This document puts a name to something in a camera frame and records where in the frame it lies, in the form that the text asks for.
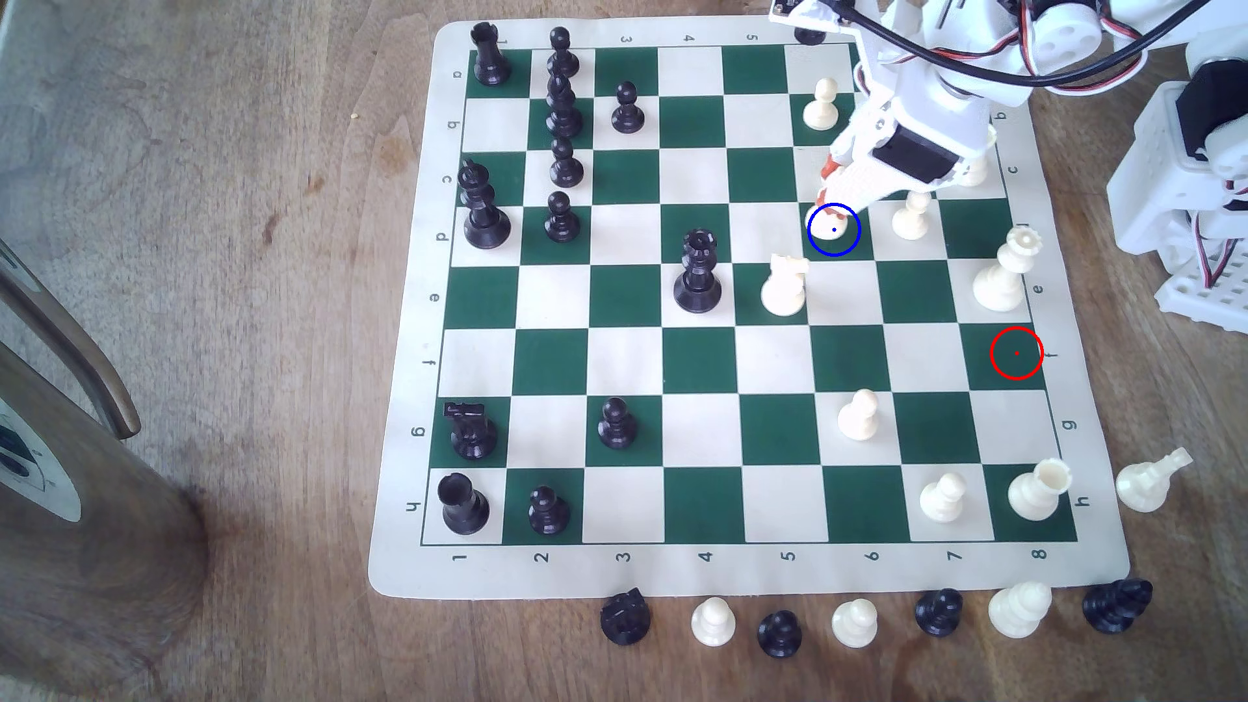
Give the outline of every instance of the black cable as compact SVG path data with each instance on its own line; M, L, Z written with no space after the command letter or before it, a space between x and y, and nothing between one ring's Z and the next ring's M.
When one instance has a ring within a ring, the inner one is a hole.
M1179 7L1173 15L1166 17L1166 20L1162 24L1153 27L1152 31L1141 36L1136 41L1132 41L1131 44L1123 46L1122 49L1114 51L1113 54L1109 54L1108 56L1101 59L1099 61L1088 64L1082 69L1066 71L1062 74L1052 74L1047 76L1021 76L1002 71L993 71L991 69L983 69L971 64L963 64L955 59L947 59L945 56L941 56L940 54L935 54L915 44L914 41L910 41L905 36L896 34L889 27L876 22L875 20L857 11L854 7L854 0L824 0L824 2L826 2L832 9L834 12L840 15L841 19L857 24L862 26L862 29L870 31L871 34L879 36L880 39L884 39L889 44L892 44L894 46L897 46L900 49L905 49L906 51L919 56L920 59L924 59L931 64L936 64L942 69L948 69L953 72L958 72L971 77L977 77L980 80L1003 82L1006 85L1021 85L1025 87L1048 87L1051 85L1065 86L1067 84L1072 84L1083 80L1086 77L1094 76L1099 72L1112 69L1113 66L1117 66L1118 64L1128 59L1137 56L1141 51L1147 49L1158 39L1169 34L1169 31L1176 26L1178 26L1179 24L1182 24L1183 20L1196 14L1197 10L1208 5L1209 0L1191 0L1187 5Z

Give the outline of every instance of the green square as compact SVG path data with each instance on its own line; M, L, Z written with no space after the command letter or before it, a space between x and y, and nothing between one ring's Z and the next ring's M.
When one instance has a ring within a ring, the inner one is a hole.
M763 306L759 290L769 276L771 276L771 264L733 264L733 297L736 304L738 326L806 324L805 306L789 317L773 315Z
M664 264L680 262L685 252L685 235L695 229L705 229L715 235L716 261L733 261L728 205L660 205L659 222Z
M589 326L660 326L661 271L653 266L590 266Z
M542 535L529 526L529 493L545 485L554 490L572 511L563 531ZM584 468L508 468L503 493L503 546L544 546L547 543L580 543L580 525L585 503Z
M720 55L725 95L789 92L782 44L724 46Z
M736 332L733 327L663 330L663 391L736 392Z
M608 448L598 437L607 396L590 396L585 416L587 466L661 466L663 465L663 397L630 396L628 411L636 418L636 438L628 448Z
M659 151L594 151L590 177L594 205L658 202Z
M446 402L480 403L485 406L485 416L498 428L498 445L489 456L479 461L469 461L456 453L451 447L451 430L454 425L442 416ZM429 467L431 468L502 468L507 466L507 425L512 413L510 397L438 397L433 408L433 426L429 428Z
M594 51L594 95L615 96L615 86L633 81L638 95L659 94L659 50L655 47Z
M831 543L910 542L901 466L824 466L824 502Z
M584 395L587 329L515 330L512 395Z
M1032 329L1031 324L958 325L958 331L962 332L962 355L966 357L966 377L971 381L971 390L1045 390L1043 367L1036 368L1040 363L1040 346L1036 344L1036 337L1017 329L1020 326ZM997 340L996 346L992 345L993 339ZM1001 372L992 367L993 360ZM1023 380L1010 380L1001 375L1022 377L1033 370L1036 375Z
M956 322L945 261L876 261L886 324Z
M489 171L489 184L494 186L494 205L510 207L524 204L524 151L464 154L462 159L472 159ZM456 185L456 202L461 205L462 195L463 189Z
M659 97L660 149L723 149L724 96Z
M741 468L664 468L666 543L745 543Z
M819 463L814 395L741 395L741 426L748 466Z
M1075 513L1071 512L1071 496L1057 497L1057 511L1047 520L1033 522L1018 516L1010 506L1010 482L1017 476L1031 472L1035 465L983 466L983 486L988 491L988 515L992 517L992 537L995 541L1078 541L1075 533Z
M520 265L589 262L590 209L573 207L572 212L580 220L580 234L572 241L559 244L545 235L545 220L550 211L545 207L524 209L524 222L520 225Z
M894 392L902 463L978 463L968 392Z
M940 222L950 259L996 259L1013 226L1010 201L941 200Z
M533 69L533 51L528 49L503 49L503 56L512 62L512 75L502 85L482 85L473 76L472 67L477 64L477 50L468 52L468 70L464 77L468 82L468 97L528 97L529 72Z
M791 147L728 150L730 202L792 202L797 199L794 177Z
M816 392L854 392L869 387L876 392L892 388L884 327L812 326L810 351L815 362Z
M443 329L514 327L519 275L520 269L512 266L452 266Z

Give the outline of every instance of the chess mat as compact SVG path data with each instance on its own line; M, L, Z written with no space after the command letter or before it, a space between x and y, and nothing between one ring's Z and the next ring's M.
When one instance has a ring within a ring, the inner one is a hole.
M821 241L802 214L827 145L864 96L847 37L820 46L761 16L498 21L510 79L472 77L472 22L434 46L369 577L389 596L603 597L1055 587L1128 570L1113 476L1088 386L1030 114L993 111L990 177L938 191L930 231L892 232L904 194L860 212L861 231ZM580 235L544 232L550 136L548 32L569 29L585 179L568 189ZM824 76L840 122L801 110ZM615 85L633 81L645 127L615 132ZM461 159L489 170L512 234L463 239ZM1027 300L980 306L975 274L1006 231L1045 237ZM719 240L719 305L680 310L681 239ZM770 256L810 260L806 306L766 312ZM1035 332L1043 344L1043 358ZM993 349L990 358L990 347ZM993 368L996 361L998 370ZM1041 368L1025 376L1043 360ZM879 396L880 428L846 438L852 392ZM640 431L624 451L597 437L602 403L626 400ZM457 456L443 402L480 402L499 431L479 461ZM1041 522L1008 505L1010 481L1062 457L1073 483ZM479 532L443 523L438 481L462 472L489 501ZM919 508L945 472L965 508L942 525ZM557 536L528 525L528 493L572 507Z

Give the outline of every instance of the black pawn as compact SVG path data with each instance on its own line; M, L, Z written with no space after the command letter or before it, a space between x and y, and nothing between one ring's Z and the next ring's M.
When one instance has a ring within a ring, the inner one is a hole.
M598 438L608 448L628 448L636 438L636 417L629 413L628 405L619 397L610 397L603 403L603 418L598 422Z
M773 658L787 658L796 653L801 646L801 625L797 623L797 615L780 610L764 617L759 623L759 646Z
M962 593L951 587L925 592L915 603L915 621L932 636L953 633L962 621Z
M572 157L572 142L567 137L557 136L550 142L550 152L554 155L554 165L550 166L550 181L558 187L575 187L585 177L585 166Z
M512 62L498 49L498 27L489 22L477 22L472 27L472 42L477 45L477 61L472 75L482 85L503 85L512 77Z
M685 265L685 272L680 274L674 286L676 305L686 312L709 312L724 294L723 286L711 272L718 262L715 235L704 229L686 234L681 262Z
M442 521L459 536L477 533L489 521L489 501L473 490L472 481L463 473L451 473L438 481L438 501L442 502Z
M1098 585L1083 596L1083 618L1101 633L1122 633L1153 601L1153 583L1132 577Z
M612 112L612 126L620 134L635 134L645 126L645 112L636 106L636 86L624 81L615 87L615 101L620 104Z
M650 607L641 591L634 587L607 600L598 622L612 643L631 646L650 631Z

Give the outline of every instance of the chess piece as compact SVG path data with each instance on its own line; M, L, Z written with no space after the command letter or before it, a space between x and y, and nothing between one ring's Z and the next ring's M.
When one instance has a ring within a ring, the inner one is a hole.
M975 300L995 312L1008 312L1022 304L1022 274L1036 265L1043 242L1036 230L1011 227L1006 242L997 249L997 262L975 276L971 292Z
M1058 458L1045 458L1010 481L1006 496L1020 517L1040 522L1057 511L1058 497L1070 488L1071 467Z

